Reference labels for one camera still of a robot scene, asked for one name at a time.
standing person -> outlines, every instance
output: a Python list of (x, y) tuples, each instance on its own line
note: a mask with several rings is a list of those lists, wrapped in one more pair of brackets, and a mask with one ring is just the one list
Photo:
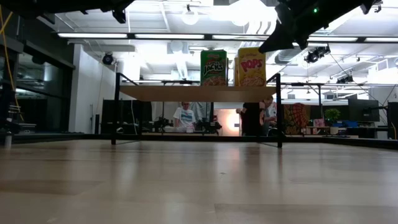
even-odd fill
[(236, 112), (241, 115), (242, 136), (259, 136), (261, 134), (259, 103), (244, 103), (243, 109), (237, 109)]
[(260, 125), (262, 126), (262, 135), (268, 136), (269, 125), (274, 124), (276, 121), (275, 116), (270, 116), (269, 107), (274, 101), (274, 97), (270, 96), (263, 102), (260, 102)]
[(189, 109), (189, 102), (181, 102), (182, 108), (177, 108), (174, 113), (175, 126), (183, 128), (194, 128), (195, 127), (195, 115), (193, 111)]

glass window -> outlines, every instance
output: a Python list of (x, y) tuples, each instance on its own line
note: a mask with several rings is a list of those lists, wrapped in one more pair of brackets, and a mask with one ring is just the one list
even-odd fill
[(4, 69), (6, 69), (5, 64), (5, 59), (0, 57), (0, 81), (4, 78)]
[(70, 97), (70, 80), (64, 71), (29, 54), (19, 55), (17, 85), (55, 96)]
[(59, 133), (67, 131), (69, 100), (17, 88), (16, 96), (24, 120), (15, 117), (22, 131), (29, 133)]

wooden floor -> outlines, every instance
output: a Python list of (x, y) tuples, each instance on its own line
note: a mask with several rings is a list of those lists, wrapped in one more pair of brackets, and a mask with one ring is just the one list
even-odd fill
[(398, 152), (329, 144), (65, 141), (0, 152), (0, 222), (383, 224)]

cereal box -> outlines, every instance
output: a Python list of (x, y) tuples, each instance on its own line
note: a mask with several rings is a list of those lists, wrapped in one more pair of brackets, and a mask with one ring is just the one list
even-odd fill
[(266, 85), (266, 56), (258, 47), (241, 48), (239, 57), (239, 86)]
[(200, 85), (226, 86), (226, 51), (203, 50), (200, 58)]

yellow cable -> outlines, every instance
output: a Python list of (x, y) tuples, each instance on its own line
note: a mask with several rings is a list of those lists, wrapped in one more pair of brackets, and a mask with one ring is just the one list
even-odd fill
[[(10, 20), (11, 16), (12, 16), (12, 12), (10, 12), (10, 14), (8, 15), (8, 17), (6, 19), (6, 22), (3, 23), (2, 10), (1, 10), (1, 5), (0, 5), (0, 20), (1, 20), (1, 25), (2, 25), (0, 33), (2, 33), (2, 38), (3, 38), (3, 41), (4, 41), (4, 51), (6, 53), (6, 62), (7, 62), (7, 68), (8, 68), (8, 75), (10, 76), (11, 87), (12, 87), (12, 90), (14, 92), (16, 92), (16, 89), (15, 89), (15, 86), (14, 86), (14, 80), (12, 79), (12, 75), (11, 75), (10, 61), (9, 61), (9, 58), (8, 58), (8, 50), (7, 50), (7, 43), (6, 43), (6, 32), (4, 31), (4, 29), (6, 28), (7, 23)], [(14, 94), (14, 99), (15, 99), (15, 104), (17, 105), (17, 108), (18, 108), (19, 116), (21, 117), (22, 121), (25, 121), (24, 117), (22, 117), (21, 109), (19, 108), (19, 103), (18, 103), (16, 94)]]
[(11, 19), (11, 16), (12, 16), (12, 12), (10, 12), (10, 14), (8, 15), (8, 17), (7, 17), (7, 19), (6, 19), (6, 22), (3, 24), (2, 23), (2, 18), (1, 18), (1, 25), (2, 25), (2, 27), (1, 27), (1, 30), (0, 30), (0, 34), (4, 31), (4, 29), (6, 28), (6, 26), (7, 26), (7, 23), (10, 21), (10, 19)]

